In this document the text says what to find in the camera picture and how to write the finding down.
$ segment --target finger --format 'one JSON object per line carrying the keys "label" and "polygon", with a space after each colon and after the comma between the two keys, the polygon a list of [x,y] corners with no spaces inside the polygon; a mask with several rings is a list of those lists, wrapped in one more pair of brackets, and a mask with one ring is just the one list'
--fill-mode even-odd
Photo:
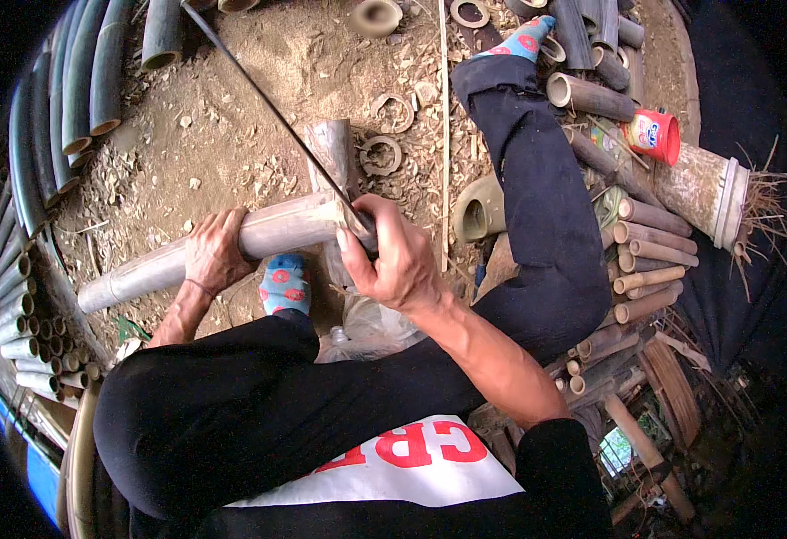
{"label": "finger", "polygon": [[346,229],[336,231],[336,241],[343,252],[343,265],[355,281],[357,289],[361,293],[368,293],[373,289],[378,274],[375,272],[375,267],[366,258],[366,252],[364,252],[361,242],[351,230]]}

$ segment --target wooden post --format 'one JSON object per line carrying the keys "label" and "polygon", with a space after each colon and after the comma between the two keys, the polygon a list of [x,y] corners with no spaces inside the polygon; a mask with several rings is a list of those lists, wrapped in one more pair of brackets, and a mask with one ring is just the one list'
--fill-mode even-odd
{"label": "wooden post", "polygon": [[[642,464],[648,468],[656,468],[662,464],[663,456],[659,453],[659,449],[654,445],[654,442],[647,437],[642,427],[636,423],[636,418],[629,413],[627,407],[621,402],[617,395],[609,395],[603,401],[603,407],[606,413],[615,420],[615,424],[624,436],[629,440],[630,445],[636,449],[639,458],[642,459]],[[674,473],[669,473],[666,480],[661,485],[663,491],[666,492],[669,502],[678,512],[680,520],[683,523],[689,523],[696,514],[695,508],[690,503],[689,498],[684,493],[683,489],[678,484],[678,479],[674,477]]]}

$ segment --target right hand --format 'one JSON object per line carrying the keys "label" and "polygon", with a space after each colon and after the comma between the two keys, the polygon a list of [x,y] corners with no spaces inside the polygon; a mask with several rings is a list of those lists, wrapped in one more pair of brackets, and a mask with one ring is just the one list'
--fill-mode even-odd
{"label": "right hand", "polygon": [[375,264],[366,258],[360,241],[350,230],[336,232],[343,264],[357,290],[407,317],[437,308],[449,288],[435,267],[429,240],[399,215],[396,203],[390,200],[364,195],[355,200],[355,209],[372,214],[378,229]]}

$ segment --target foot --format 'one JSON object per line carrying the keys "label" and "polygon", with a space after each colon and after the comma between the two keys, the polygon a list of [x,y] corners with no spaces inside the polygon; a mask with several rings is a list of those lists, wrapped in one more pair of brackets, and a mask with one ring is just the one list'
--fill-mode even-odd
{"label": "foot", "polygon": [[278,254],[265,270],[259,286],[261,303],[269,315],[281,309],[310,314],[310,284],[303,280],[305,261],[300,254]]}
{"label": "foot", "polygon": [[513,32],[513,35],[504,41],[504,43],[484,53],[475,54],[474,58],[499,54],[513,54],[515,56],[522,56],[536,63],[540,44],[553,27],[553,16],[543,15],[535,17],[520,26],[516,32]]}

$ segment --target black cloth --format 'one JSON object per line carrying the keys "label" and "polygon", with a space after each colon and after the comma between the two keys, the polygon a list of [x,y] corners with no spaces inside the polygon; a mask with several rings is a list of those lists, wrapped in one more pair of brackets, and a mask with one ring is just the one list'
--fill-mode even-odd
{"label": "black cloth", "polygon": [[[470,60],[453,84],[502,178],[522,265],[474,311],[549,361],[591,333],[611,303],[579,166],[527,59]],[[94,438],[138,511],[192,527],[379,433],[433,414],[465,416],[485,402],[431,339],[379,361],[314,365],[317,339],[300,327],[262,318],[142,350],[109,375]]]}

